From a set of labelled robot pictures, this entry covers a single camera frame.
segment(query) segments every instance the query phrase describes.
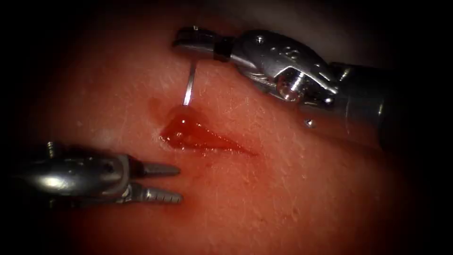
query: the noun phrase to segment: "red blood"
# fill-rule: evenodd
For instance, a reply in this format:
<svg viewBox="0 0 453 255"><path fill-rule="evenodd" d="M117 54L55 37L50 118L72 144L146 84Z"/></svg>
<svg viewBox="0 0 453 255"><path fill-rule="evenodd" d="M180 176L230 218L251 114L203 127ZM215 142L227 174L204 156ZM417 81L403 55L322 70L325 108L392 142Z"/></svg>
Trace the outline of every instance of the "red blood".
<svg viewBox="0 0 453 255"><path fill-rule="evenodd" d="M255 153L210 130L206 126L205 117L191 107L176 107L170 111L170 115L174 117L162 130L160 138L175 149L217 149L256 156Z"/></svg>

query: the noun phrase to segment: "blood pool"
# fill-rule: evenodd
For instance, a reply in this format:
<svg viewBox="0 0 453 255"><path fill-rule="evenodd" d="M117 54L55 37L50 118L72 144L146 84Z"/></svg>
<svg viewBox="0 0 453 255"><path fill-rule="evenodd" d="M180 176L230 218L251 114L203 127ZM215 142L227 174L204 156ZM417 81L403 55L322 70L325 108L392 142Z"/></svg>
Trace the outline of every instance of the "blood pool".
<svg viewBox="0 0 453 255"><path fill-rule="evenodd" d="M222 137L207 127L198 111L190 106L178 106L170 111L174 117L162 130L160 138L175 149L221 150L257 154L243 148L236 142Z"/></svg>

